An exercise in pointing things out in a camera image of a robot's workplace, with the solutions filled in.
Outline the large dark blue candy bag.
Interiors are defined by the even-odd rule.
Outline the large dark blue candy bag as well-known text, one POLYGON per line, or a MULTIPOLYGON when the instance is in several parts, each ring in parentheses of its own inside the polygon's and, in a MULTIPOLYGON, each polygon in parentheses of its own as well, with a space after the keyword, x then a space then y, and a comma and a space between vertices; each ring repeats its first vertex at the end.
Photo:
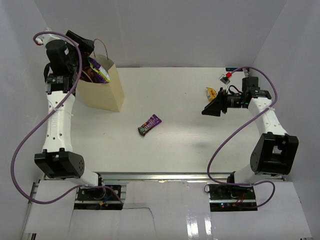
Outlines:
POLYGON ((88 78, 88 81, 96 84, 108 84, 110 82, 108 71, 94 58, 88 57, 87 60, 88 66, 84 68, 82 73, 88 78))

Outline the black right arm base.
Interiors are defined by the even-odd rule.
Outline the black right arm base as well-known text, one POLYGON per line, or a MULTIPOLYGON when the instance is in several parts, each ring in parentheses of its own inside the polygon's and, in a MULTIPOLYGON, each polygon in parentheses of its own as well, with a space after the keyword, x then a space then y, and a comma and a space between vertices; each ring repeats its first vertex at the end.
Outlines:
POLYGON ((257 211, 256 195, 253 187, 225 184, 206 184, 211 212, 257 211))

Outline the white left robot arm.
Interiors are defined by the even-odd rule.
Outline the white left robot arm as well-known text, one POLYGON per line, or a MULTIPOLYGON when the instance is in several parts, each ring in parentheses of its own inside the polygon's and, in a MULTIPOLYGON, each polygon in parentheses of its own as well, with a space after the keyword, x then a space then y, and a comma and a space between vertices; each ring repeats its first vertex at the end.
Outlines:
POLYGON ((70 30, 66 36, 78 46, 55 34, 41 37, 49 59, 43 74, 48 111, 52 116, 47 121, 42 152, 35 154, 34 162, 50 179, 89 186, 90 196, 99 200, 106 193, 102 177, 86 168, 84 158, 73 151, 71 143, 72 109, 76 99, 73 85, 81 74, 79 67, 89 65, 88 56, 94 50, 94 42, 70 30))

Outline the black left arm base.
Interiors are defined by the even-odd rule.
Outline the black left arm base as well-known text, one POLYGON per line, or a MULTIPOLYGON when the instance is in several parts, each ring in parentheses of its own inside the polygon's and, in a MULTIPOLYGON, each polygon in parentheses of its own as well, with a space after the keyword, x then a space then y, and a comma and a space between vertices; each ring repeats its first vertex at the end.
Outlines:
POLYGON ((74 203, 75 210, 101 210, 101 211, 113 211, 122 210, 123 206, 119 202, 119 198, 122 197, 121 185, 107 185, 106 188, 80 188, 77 191, 74 203))

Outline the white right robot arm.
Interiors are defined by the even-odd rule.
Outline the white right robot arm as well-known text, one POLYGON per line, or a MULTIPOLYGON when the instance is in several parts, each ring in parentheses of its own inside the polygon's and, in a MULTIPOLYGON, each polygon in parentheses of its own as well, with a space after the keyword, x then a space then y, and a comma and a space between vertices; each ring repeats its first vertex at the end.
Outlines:
POLYGON ((242 184, 257 183, 265 176, 288 175, 292 170, 299 140, 282 127, 271 104, 270 93, 255 85, 232 94, 221 88, 217 97, 201 112, 202 115, 219 117, 229 108, 246 108, 254 117, 260 138, 250 155, 250 162, 227 178, 230 184, 225 187, 225 192, 233 200, 243 195, 242 184))

